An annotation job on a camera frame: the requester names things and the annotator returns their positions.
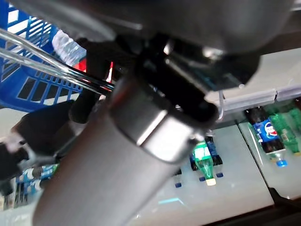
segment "bottle cap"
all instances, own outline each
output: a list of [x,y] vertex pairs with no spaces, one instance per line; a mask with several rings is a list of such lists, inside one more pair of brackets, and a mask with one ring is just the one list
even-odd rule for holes
[[216,181],[214,178],[206,180],[207,186],[216,185]]
[[216,176],[217,176],[218,178],[222,178],[224,175],[223,175],[223,173],[217,173]]
[[286,160],[279,160],[276,162],[276,165],[278,167],[285,167],[285,166],[287,166],[287,162],[286,162]]
[[174,186],[175,186],[176,188],[182,187],[182,183],[176,183]]

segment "store shelf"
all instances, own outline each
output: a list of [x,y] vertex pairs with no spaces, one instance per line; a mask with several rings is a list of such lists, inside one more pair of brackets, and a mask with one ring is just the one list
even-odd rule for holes
[[[293,128],[290,120],[287,120],[291,128]],[[269,187],[275,188],[278,193],[288,199],[295,199],[301,197],[301,157],[293,156],[293,154],[287,150],[285,159],[288,166],[279,168],[276,164],[272,163],[263,150],[260,149],[259,144],[252,139],[252,135],[248,128],[248,123],[241,123],[240,128],[246,137],[246,140],[258,162],[258,165],[263,173],[265,180]],[[299,148],[301,147],[301,135],[298,135]]]
[[[257,73],[244,86],[224,90],[225,114],[301,96],[301,48],[266,54]],[[206,100],[219,105],[218,92]]]
[[189,160],[183,185],[170,179],[130,225],[202,225],[273,205],[274,202],[237,126],[214,131],[223,160],[223,178],[215,186],[199,182]]

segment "green plastic bottle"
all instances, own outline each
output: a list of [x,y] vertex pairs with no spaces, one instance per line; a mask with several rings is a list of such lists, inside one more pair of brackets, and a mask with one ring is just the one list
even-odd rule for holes
[[205,141],[197,144],[193,151],[194,161],[198,169],[204,174],[208,186],[216,184],[213,177],[213,160]]
[[297,130],[301,132],[301,111],[295,107],[289,111],[289,114],[293,118]]
[[300,156],[301,153],[298,147],[298,141],[296,136],[294,135],[292,129],[287,125],[284,117],[282,114],[274,114],[269,117],[270,121],[272,122],[276,132],[281,137],[283,144],[291,150],[291,152],[296,155]]

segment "bottle label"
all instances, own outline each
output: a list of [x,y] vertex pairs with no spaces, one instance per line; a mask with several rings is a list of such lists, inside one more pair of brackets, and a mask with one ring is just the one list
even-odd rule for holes
[[283,139],[283,141],[288,141],[287,133],[288,132],[286,129],[282,130],[281,138]]
[[197,160],[202,160],[207,156],[211,157],[206,143],[205,142],[199,143],[194,149],[194,158]]
[[268,119],[259,123],[255,123],[253,127],[263,142],[279,139],[276,130]]

